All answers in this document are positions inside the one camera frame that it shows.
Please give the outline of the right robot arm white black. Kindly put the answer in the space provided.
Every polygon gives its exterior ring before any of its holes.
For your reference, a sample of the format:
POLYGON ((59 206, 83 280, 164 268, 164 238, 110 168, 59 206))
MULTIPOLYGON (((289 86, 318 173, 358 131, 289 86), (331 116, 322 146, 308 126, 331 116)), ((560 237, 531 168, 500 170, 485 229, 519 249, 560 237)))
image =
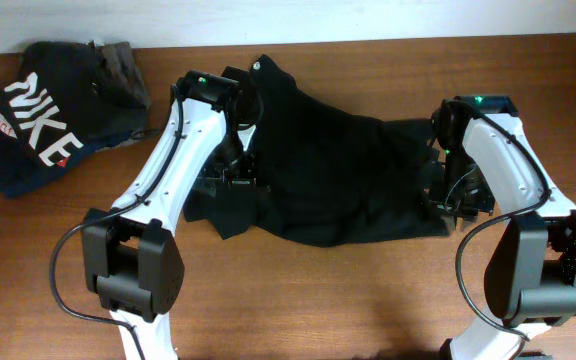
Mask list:
POLYGON ((527 359, 525 345, 576 317, 576 205, 547 174, 507 96, 445 99, 430 118, 445 152, 444 178, 428 204, 439 215, 473 221, 455 255, 459 290, 475 318, 447 339, 442 359, 527 359), (463 278, 463 255, 476 235, 505 230, 484 272, 486 304, 478 307, 463 278))

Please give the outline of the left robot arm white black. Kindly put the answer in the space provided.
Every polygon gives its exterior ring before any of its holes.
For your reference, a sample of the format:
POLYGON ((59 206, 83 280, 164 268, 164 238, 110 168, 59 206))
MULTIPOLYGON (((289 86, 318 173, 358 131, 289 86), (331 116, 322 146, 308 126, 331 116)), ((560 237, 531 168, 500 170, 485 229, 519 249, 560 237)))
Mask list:
POLYGON ((138 176, 110 210, 86 214, 86 285, 118 327, 127 358, 176 358, 170 310, 185 271, 179 217, 192 192, 256 186, 248 148, 262 112, 248 71, 188 72, 171 87, 166 127, 138 176))

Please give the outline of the black t-shirt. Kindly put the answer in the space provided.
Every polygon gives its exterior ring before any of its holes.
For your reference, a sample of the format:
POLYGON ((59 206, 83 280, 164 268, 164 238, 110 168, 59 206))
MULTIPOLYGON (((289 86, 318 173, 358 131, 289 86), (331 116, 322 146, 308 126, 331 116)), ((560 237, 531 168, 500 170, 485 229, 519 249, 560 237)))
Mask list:
POLYGON ((206 220, 222 239, 256 226, 315 247, 450 234, 425 193, 439 171, 427 121, 383 121, 324 104, 267 55, 249 73, 261 99, 249 144, 257 183, 193 189, 186 221, 206 220))

